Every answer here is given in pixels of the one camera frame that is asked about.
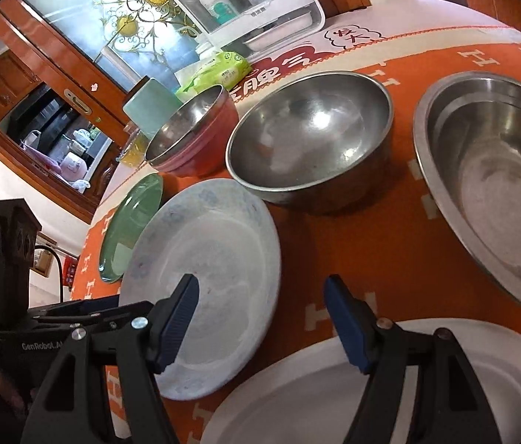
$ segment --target blue-patterned white plate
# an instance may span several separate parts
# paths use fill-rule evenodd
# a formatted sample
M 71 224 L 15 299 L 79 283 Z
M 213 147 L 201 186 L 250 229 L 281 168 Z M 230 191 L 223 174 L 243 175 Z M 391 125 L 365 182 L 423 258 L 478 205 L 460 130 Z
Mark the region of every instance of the blue-patterned white plate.
M 156 376 L 162 396 L 197 399 L 240 372 L 270 325 L 280 272 L 266 205 L 231 179 L 188 187 L 155 214 L 135 244 L 120 305 L 166 298 L 185 273 L 200 285 L 176 361 Z

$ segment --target screw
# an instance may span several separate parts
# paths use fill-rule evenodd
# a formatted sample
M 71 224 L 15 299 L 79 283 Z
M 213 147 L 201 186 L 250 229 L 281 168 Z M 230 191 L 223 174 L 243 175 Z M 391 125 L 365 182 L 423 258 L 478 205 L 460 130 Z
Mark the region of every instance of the screw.
M 392 328 L 392 326 L 394 325 L 394 322 L 392 322 L 391 320 L 389 320 L 389 319 L 386 318 L 386 317 L 380 317 L 380 318 L 377 320 L 376 325 L 377 325 L 380 329 L 390 330 L 390 329 Z
M 72 332 L 72 339 L 73 340 L 82 340 L 84 337 L 86 337 L 86 329 L 83 327 L 78 327 L 76 330 Z
M 146 317 L 135 317 L 135 319 L 131 321 L 131 327 L 134 329 L 145 329 L 148 323 Z
M 443 339 L 443 340 L 451 340 L 451 338 L 453 337 L 453 334 L 451 333 L 451 331 L 444 327 L 437 329 L 435 331 L 435 335 L 437 337 L 439 337 L 439 339 Z

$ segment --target orange tablecloth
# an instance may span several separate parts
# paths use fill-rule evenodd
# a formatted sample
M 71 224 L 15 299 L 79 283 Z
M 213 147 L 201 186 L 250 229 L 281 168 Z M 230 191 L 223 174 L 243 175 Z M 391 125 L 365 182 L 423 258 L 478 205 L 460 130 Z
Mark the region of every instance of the orange tablecloth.
M 486 38 L 486 30 L 481 30 L 481 35 Z M 500 42 L 501 32 L 496 35 L 495 40 Z M 521 333 L 521 305 L 484 274 L 441 217 L 419 173 L 412 143 L 412 115 L 429 85 L 466 70 L 494 71 L 521 81 L 521 43 L 453 46 L 450 39 L 449 43 L 445 41 L 445 48 L 422 51 L 410 43 L 414 39 L 408 35 L 394 38 L 406 38 L 406 56 L 368 67 L 349 67 L 349 62 L 361 61 L 368 54 L 365 48 L 356 47 L 300 66 L 299 74 L 355 70 L 386 84 L 395 105 L 391 170 L 377 191 L 336 216 L 310 216 L 268 206 L 279 232 L 283 262 L 273 322 L 250 363 L 224 388 L 198 401 L 165 401 L 181 442 L 196 444 L 212 412 L 238 384 L 283 357 L 332 337 L 332 324 L 322 302 L 322 285 L 331 273 L 340 274 L 351 292 L 367 300 L 379 316 L 396 321 L 463 317 L 494 322 Z M 386 43 L 390 44 L 384 39 L 368 46 Z M 267 87 L 263 91 L 271 90 L 270 85 Z M 215 177 L 220 176 L 227 176 L 227 172 Z M 165 176 L 171 193 L 196 181 Z M 98 277 L 99 246 L 113 213 L 114 208 L 101 213 L 89 231 L 74 298 L 96 298 L 119 290 L 119 284 L 107 285 Z M 111 407 L 122 417 L 115 369 L 108 371 L 108 385 Z

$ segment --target green plate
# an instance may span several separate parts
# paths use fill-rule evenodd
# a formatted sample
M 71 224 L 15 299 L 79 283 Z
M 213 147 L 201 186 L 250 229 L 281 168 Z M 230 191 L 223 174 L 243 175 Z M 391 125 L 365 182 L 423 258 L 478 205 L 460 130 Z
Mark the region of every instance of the green plate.
M 100 248 L 98 270 L 106 283 L 125 273 L 137 239 L 160 209 L 164 181 L 157 173 L 141 179 L 117 207 Z

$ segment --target picture frame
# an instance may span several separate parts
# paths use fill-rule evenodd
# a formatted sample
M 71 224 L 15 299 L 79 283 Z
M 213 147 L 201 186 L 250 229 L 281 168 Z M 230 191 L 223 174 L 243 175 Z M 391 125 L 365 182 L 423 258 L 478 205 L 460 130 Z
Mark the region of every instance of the picture frame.
M 36 245 L 46 245 L 50 247 L 56 247 L 57 242 L 55 242 L 52 238 L 47 237 L 42 232 L 37 233 L 37 241 Z M 36 272 L 42 277 L 48 277 L 51 271 L 51 264 L 53 263 L 53 254 L 47 252 L 43 249 L 35 249 L 34 250 L 34 265 L 31 270 Z

